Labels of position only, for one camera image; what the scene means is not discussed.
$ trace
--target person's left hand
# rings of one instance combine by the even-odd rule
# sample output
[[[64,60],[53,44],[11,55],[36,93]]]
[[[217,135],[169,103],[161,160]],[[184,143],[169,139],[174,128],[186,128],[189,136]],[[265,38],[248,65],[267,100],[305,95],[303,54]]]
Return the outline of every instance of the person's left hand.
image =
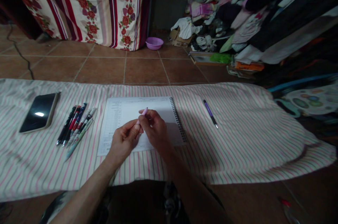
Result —
[[[136,122],[137,119],[129,121],[115,130],[112,145],[105,159],[113,168],[119,167],[137,145],[135,139],[139,133],[143,133],[143,129]]]

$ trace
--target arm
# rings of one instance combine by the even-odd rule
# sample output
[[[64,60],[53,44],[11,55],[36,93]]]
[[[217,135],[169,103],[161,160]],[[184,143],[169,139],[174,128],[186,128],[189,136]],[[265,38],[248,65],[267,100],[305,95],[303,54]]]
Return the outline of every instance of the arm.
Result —
[[[140,131],[140,126],[136,125],[136,122],[137,120],[132,120],[116,129],[111,148],[104,161],[52,220],[52,224],[88,223],[91,220],[110,179],[133,149],[134,140]]]
[[[165,161],[190,222],[227,223],[225,211],[176,155],[170,144],[165,122],[159,114],[154,110],[148,110],[146,116],[139,117],[139,121],[150,143]]]

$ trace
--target striped cloth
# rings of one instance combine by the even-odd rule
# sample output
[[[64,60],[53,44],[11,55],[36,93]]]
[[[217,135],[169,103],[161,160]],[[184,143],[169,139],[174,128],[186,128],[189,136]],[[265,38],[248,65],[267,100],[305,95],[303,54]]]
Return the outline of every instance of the striped cloth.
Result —
[[[150,0],[22,0],[53,38],[135,51],[146,40]]]
[[[61,91],[48,129],[18,134],[37,95]],[[293,178],[330,165],[335,148],[317,140],[258,86],[219,83],[149,87],[0,79],[0,201],[60,190],[78,190],[103,161],[97,156],[106,100],[110,97],[171,96],[188,145],[177,147],[190,170],[208,184],[259,183]],[[206,99],[217,120],[212,124]],[[97,107],[94,124],[69,161],[56,139],[74,104]],[[113,185],[168,179],[165,163],[152,151],[132,153]]]

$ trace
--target notebook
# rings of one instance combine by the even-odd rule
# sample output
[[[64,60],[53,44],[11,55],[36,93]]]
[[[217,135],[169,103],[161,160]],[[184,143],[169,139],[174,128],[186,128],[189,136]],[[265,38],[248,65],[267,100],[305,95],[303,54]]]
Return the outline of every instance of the notebook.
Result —
[[[115,130],[126,122],[139,117],[139,110],[156,110],[166,122],[169,138],[173,146],[186,144],[186,136],[177,116],[174,101],[171,97],[113,97],[107,100],[101,128],[98,156],[107,155],[112,144]],[[140,136],[133,152],[154,149],[147,135]]]

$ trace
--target mat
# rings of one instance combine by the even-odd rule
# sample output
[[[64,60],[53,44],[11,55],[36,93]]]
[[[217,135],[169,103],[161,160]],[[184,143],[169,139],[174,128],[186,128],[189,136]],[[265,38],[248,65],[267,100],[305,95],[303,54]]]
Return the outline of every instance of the mat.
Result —
[[[35,96],[57,91],[62,93],[51,126],[18,134]],[[78,190],[104,160],[97,151],[107,98],[130,96],[173,97],[188,139],[176,151],[207,184],[285,180],[336,160],[335,147],[317,140],[279,108],[267,90],[255,85],[153,87],[0,79],[0,201]],[[64,163],[66,150],[56,147],[56,139],[73,105],[83,102],[98,108],[95,121]],[[132,153],[112,184],[142,179],[168,179],[166,165],[155,150]]]

